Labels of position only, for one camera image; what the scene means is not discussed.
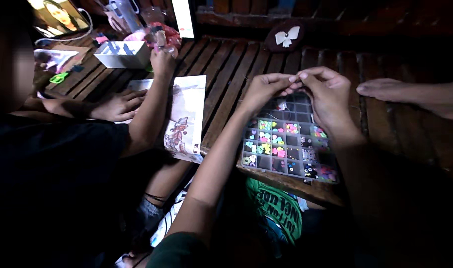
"phone screen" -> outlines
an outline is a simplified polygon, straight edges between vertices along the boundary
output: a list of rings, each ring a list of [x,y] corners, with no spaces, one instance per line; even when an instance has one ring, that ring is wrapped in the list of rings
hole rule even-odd
[[[34,9],[34,27],[46,37],[72,34],[89,28],[69,0],[27,0]]]

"hand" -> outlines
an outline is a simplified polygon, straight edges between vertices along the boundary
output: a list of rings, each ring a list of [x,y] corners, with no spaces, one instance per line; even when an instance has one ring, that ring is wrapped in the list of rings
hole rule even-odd
[[[146,98],[147,90],[125,90],[101,100],[91,111],[91,118],[112,122],[132,119],[137,112],[135,109]]]
[[[241,108],[249,112],[252,117],[255,116],[273,96],[287,95],[280,91],[287,89],[296,79],[297,76],[282,73],[255,76],[243,98]]]
[[[349,115],[348,100],[350,81],[327,67],[314,67],[299,73],[301,82],[310,91],[304,91],[311,99],[314,120],[326,131],[352,122]]]
[[[150,54],[150,64],[155,75],[166,76],[171,78],[175,71],[175,59],[172,55],[165,51],[159,50],[158,52],[152,50]]]

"black shirt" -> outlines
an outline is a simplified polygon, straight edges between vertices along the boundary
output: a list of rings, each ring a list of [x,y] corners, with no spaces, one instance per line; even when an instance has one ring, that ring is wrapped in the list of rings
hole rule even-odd
[[[127,133],[126,124],[0,114],[0,252],[98,249],[115,228],[109,175]]]

